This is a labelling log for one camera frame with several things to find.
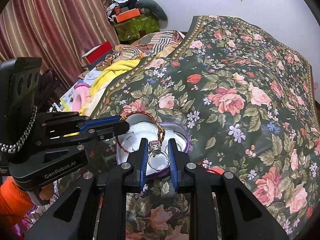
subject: floral blanket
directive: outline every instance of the floral blanket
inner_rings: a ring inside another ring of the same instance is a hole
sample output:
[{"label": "floral blanket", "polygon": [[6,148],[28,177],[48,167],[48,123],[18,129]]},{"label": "floral blanket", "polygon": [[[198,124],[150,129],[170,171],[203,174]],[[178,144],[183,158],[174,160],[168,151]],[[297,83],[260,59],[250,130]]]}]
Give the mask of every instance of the floral blanket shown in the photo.
[{"label": "floral blanket", "polygon": [[[199,16],[169,57],[144,58],[114,79],[92,116],[144,110],[183,125],[190,159],[233,172],[294,239],[319,202],[314,102],[298,52],[239,18]],[[107,170],[111,152],[112,140],[98,146],[85,169]],[[169,178],[148,182],[127,196],[127,238],[188,239],[189,201]]]}]

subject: pink curtain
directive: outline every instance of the pink curtain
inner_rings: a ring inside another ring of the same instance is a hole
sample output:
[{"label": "pink curtain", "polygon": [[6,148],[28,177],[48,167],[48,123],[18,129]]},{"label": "pink curtain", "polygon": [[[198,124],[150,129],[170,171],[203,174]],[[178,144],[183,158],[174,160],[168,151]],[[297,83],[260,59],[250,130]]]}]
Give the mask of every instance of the pink curtain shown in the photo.
[{"label": "pink curtain", "polygon": [[0,60],[41,57],[69,89],[81,74],[81,56],[109,41],[119,44],[101,0],[10,0],[0,14]]}]

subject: white wall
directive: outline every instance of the white wall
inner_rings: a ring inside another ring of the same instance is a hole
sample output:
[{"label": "white wall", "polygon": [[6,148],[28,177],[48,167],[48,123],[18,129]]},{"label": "white wall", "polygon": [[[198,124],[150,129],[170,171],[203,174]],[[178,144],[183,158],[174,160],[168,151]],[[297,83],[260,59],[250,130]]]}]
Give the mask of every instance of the white wall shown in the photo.
[{"label": "white wall", "polygon": [[[167,30],[187,31],[194,15],[242,18],[300,52],[320,83],[320,27],[304,0],[155,0],[168,16]],[[316,91],[320,102],[320,88]]]}]

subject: yellow blanket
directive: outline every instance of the yellow blanket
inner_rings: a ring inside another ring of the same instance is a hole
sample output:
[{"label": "yellow blanket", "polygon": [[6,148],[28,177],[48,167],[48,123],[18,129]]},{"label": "yellow blanket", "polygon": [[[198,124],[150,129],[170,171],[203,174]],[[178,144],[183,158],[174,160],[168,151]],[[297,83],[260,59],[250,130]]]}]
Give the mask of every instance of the yellow blanket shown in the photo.
[{"label": "yellow blanket", "polygon": [[139,64],[139,62],[139,59],[121,60],[107,67],[93,82],[90,88],[89,96],[91,97],[93,94],[99,91],[100,87],[106,82],[113,80],[115,77],[127,72],[128,70],[132,70]]},{"label": "yellow blanket", "polygon": [[90,98],[85,104],[83,104],[83,106],[79,110],[79,114],[82,115],[85,109],[88,108],[90,109],[90,111],[85,111],[84,114],[88,115],[89,112],[91,114],[91,112],[94,110],[97,103],[99,102],[101,96],[103,95],[103,92],[101,92],[100,90],[104,90],[106,84],[109,84],[115,77],[127,72],[128,70],[135,68],[139,64],[139,62],[139,59],[121,60],[104,69],[103,72],[93,82],[89,93]]}]

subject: orange box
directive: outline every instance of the orange box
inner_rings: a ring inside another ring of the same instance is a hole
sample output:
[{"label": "orange box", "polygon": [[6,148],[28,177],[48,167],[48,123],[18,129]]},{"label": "orange box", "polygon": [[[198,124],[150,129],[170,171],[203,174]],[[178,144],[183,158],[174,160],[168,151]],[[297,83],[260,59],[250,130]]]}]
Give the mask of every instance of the orange box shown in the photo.
[{"label": "orange box", "polygon": [[124,13],[120,13],[119,15],[116,16],[116,19],[117,19],[117,22],[119,23],[139,15],[140,15],[140,11],[139,9],[136,8],[136,9],[126,11]]}]

